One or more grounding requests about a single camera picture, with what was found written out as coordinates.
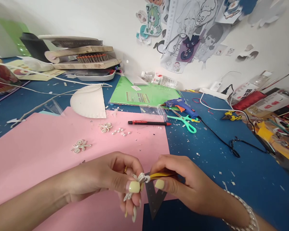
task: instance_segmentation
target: blue table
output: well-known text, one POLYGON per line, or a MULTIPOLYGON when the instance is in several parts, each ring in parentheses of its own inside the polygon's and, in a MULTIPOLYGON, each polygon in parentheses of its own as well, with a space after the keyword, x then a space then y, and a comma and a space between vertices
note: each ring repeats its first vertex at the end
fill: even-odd
MULTIPOLYGON (((109 105, 109 99, 119 78, 120 76, 116 75, 113 80, 108 82, 113 85, 113 88, 103 88, 105 105, 109 105)), ((32 81, 26 87, 42 92, 63 93, 79 89, 83 85, 67 83, 67 87, 65 87, 62 81, 51 79, 49 81, 32 81)), ((192 101, 192 98, 199 98, 201 94, 189 92, 182 92, 182 94, 206 124, 225 142, 237 136, 264 150, 242 121, 221 121, 224 112, 212 110, 214 113, 212 115, 208 113, 206 107, 192 101)), ((9 124, 5 126, 6 121, 20 118, 24 113, 51 97, 52 95, 20 89, 1 101, 0 137, 10 130, 9 124)), ((70 105, 70 97, 57 97, 56 101, 65 109, 70 105)), ((229 108, 227 103, 221 99, 209 95, 205 95, 203 99, 213 108, 229 108)), ((127 112, 140 113, 139 107, 120 106, 120 108, 127 112)), ((173 125, 166 127, 166 133, 171 154, 188 156, 222 188, 225 188, 222 183, 224 181, 229 191, 242 197, 256 213, 275 228, 289 230, 289 176, 274 158, 246 144, 235 143, 235 148, 241 155, 241 158, 236 158, 228 147, 205 128, 203 123, 193 123, 196 124, 197 133, 191 134, 186 127, 182 127, 182 122, 174 119, 170 119, 170 122, 173 125)), ((229 230, 220 219, 193 213, 179 200, 163 202, 153 221, 148 204, 145 204, 144 208, 143 230, 229 230)))

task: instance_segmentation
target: bracelet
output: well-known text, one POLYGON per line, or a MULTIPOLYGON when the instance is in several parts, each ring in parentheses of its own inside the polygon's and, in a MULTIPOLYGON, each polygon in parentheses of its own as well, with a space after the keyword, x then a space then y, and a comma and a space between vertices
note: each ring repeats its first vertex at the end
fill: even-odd
POLYGON ((244 206, 244 208, 247 210, 249 216, 250 216, 250 222, 249 222, 249 225, 245 228, 239 228, 239 227, 236 227, 236 226, 233 226, 231 224, 229 224, 227 221, 225 221, 223 219, 223 221, 228 225, 230 226, 233 230, 238 230, 238 231, 259 231, 259 226, 258 226, 258 222, 257 222, 257 219, 256 219, 256 216, 253 212, 253 209, 251 207, 249 207, 245 201, 243 201, 239 196, 235 195, 234 193, 232 192, 229 192, 227 190, 225 190, 227 193, 229 193, 230 195, 232 195, 233 197, 235 197, 239 202, 241 202, 241 204, 244 206))

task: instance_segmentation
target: pink cardstock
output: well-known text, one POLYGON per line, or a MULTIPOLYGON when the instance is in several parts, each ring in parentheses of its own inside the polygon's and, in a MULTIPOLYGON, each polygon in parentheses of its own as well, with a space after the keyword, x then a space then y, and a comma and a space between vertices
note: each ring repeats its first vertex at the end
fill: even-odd
MULTIPOLYGON (((141 113, 106 111, 107 119, 89 119, 76 114, 71 107, 61 116, 34 113, 0 138, 0 204, 39 182, 62 171, 113 151, 137 157, 144 172, 161 154, 169 154, 165 127, 128 125, 128 120, 144 120, 141 113), (110 132, 102 133, 98 124, 112 123, 110 132), (114 130, 124 129, 127 136, 114 130), (78 140, 92 144, 86 151, 71 151, 78 140)), ((146 115, 154 121, 157 115, 146 115)), ((167 195, 166 200, 175 199, 167 195)), ((148 203, 146 190, 142 204, 148 203)), ((143 206, 137 210, 136 222, 124 218, 118 195, 105 191, 82 202, 72 203, 53 214, 35 231, 47 230, 142 230, 143 206)))

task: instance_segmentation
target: teal scissors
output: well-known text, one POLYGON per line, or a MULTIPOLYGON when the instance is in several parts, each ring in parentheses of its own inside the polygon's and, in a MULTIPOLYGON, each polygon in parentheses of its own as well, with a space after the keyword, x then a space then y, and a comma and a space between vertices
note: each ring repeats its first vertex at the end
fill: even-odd
POLYGON ((198 121, 198 119, 192 119, 189 115, 183 117, 181 116, 179 113, 177 113, 175 110, 173 110, 171 107, 169 108, 170 110, 173 111, 174 114, 176 114, 178 117, 175 116, 167 116, 168 118, 172 118, 172 119, 177 119, 177 120, 181 120, 183 121, 183 123, 186 125, 187 129, 189 130, 190 133, 195 134, 197 132, 197 130, 190 125, 186 120, 191 120, 191 121, 198 121))

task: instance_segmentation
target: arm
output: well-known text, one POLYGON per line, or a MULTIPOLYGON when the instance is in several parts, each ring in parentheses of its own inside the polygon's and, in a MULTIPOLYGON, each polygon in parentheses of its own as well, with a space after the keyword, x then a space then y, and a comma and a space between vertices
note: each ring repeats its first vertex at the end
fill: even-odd
MULTIPOLYGON (((185 184, 171 177, 157 180, 155 187, 179 198, 192 211, 202 215, 224 219, 233 226, 247 227, 250 216, 245 207, 232 195, 215 184, 188 157, 161 155, 152 166, 151 174, 167 168, 185 178, 185 184)), ((256 215, 259 230, 275 230, 264 219, 256 215)))
POLYGON ((118 192, 121 210, 134 216, 134 207, 140 206, 141 197, 140 184, 131 175, 141 172, 139 160, 121 152, 78 165, 0 205, 0 230, 33 230, 68 203, 108 189, 118 192), (124 202, 127 192, 134 194, 124 202))

